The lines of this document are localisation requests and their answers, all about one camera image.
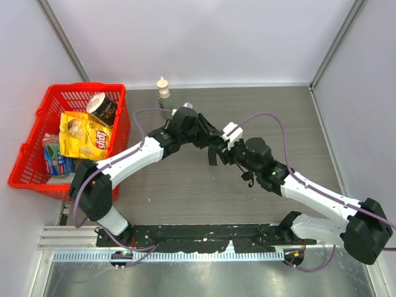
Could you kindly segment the black folding umbrella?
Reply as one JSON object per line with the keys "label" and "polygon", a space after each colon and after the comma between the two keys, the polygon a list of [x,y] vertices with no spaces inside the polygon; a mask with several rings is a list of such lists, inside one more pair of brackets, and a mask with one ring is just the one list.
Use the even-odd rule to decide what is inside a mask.
{"label": "black folding umbrella", "polygon": [[[220,157],[221,160],[221,148],[223,147],[224,142],[218,145],[211,145],[208,148],[208,158],[209,158],[209,165],[210,166],[217,166],[217,157]],[[254,175],[256,170],[256,161],[257,152],[251,150],[246,145],[246,162],[244,166],[236,164],[236,166],[243,172],[241,178],[244,181],[248,181],[248,187],[253,187],[254,185]]]}

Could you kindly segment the red plastic basket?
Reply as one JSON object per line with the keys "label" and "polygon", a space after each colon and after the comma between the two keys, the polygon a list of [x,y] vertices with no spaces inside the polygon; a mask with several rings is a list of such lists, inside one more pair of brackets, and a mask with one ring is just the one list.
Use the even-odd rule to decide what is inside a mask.
{"label": "red plastic basket", "polygon": [[45,133],[59,132],[61,113],[65,111],[85,111],[90,97],[104,92],[116,102],[118,109],[110,140],[107,157],[112,157],[127,149],[131,122],[125,100],[126,88],[123,84],[103,84],[99,82],[78,82],[50,86],[40,107],[36,110],[36,120],[26,143],[20,147],[19,156],[8,179],[10,187],[28,189],[58,200],[69,200],[70,185],[48,184],[45,171],[42,138]]}

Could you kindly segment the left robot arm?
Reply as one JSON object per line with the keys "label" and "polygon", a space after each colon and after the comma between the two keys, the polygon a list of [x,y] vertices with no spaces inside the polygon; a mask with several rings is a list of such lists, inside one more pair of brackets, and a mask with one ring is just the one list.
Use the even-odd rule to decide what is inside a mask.
{"label": "left robot arm", "polygon": [[101,161],[84,160],[71,182],[69,196],[87,220],[98,223],[110,237],[130,237],[130,222],[116,209],[112,192],[122,181],[142,168],[178,152],[182,145],[203,149],[227,146],[227,130],[218,130],[202,114],[182,106],[167,110],[168,122],[142,135],[135,146]]}

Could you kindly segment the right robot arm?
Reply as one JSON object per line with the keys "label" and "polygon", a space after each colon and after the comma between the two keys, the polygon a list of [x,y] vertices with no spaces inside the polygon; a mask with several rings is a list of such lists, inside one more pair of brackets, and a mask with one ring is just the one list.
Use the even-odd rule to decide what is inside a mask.
{"label": "right robot arm", "polygon": [[276,161],[271,148],[260,137],[244,141],[223,136],[219,156],[223,163],[246,170],[243,178],[281,197],[307,205],[324,218],[312,218],[291,212],[284,223],[300,239],[315,239],[343,247],[354,259],[373,265],[393,235],[378,201],[352,199],[306,179],[285,164]]}

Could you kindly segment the beige squeeze bottle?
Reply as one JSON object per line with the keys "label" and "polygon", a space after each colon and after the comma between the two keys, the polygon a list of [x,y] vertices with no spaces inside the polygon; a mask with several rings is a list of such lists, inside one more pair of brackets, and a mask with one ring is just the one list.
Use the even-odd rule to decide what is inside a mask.
{"label": "beige squeeze bottle", "polygon": [[171,111],[174,109],[174,100],[168,88],[168,81],[163,77],[157,82],[158,104],[162,109],[161,115],[164,119],[171,119]]}

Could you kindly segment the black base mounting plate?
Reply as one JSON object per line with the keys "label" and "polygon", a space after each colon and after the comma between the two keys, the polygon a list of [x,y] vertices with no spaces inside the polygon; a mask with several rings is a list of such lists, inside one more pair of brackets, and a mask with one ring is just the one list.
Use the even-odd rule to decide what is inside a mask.
{"label": "black base mounting plate", "polygon": [[156,252],[222,253],[231,243],[237,253],[274,251],[276,246],[314,245],[314,239],[299,239],[290,231],[271,224],[238,225],[134,225],[116,239],[123,245]]}

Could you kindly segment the black ice cream tub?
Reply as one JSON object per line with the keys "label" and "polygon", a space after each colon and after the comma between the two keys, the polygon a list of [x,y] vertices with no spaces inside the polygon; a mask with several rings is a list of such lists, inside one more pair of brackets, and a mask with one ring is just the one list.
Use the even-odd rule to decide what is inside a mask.
{"label": "black ice cream tub", "polygon": [[118,105],[105,92],[93,95],[87,103],[86,112],[108,127],[113,127]]}

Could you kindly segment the yellow Lay's chips bag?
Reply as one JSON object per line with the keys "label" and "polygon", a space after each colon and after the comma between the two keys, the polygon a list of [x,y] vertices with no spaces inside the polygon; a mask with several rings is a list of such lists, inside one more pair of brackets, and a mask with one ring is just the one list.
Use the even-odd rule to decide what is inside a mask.
{"label": "yellow Lay's chips bag", "polygon": [[60,154],[69,158],[99,161],[106,158],[112,128],[88,113],[65,111],[59,125]]}

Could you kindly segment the blue green snack packet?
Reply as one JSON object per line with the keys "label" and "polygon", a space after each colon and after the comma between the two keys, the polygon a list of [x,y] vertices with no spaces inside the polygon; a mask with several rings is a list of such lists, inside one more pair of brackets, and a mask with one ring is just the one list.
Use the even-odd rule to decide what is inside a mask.
{"label": "blue green snack packet", "polygon": [[47,175],[60,177],[74,172],[73,159],[61,154],[59,136],[46,132],[42,146]]}

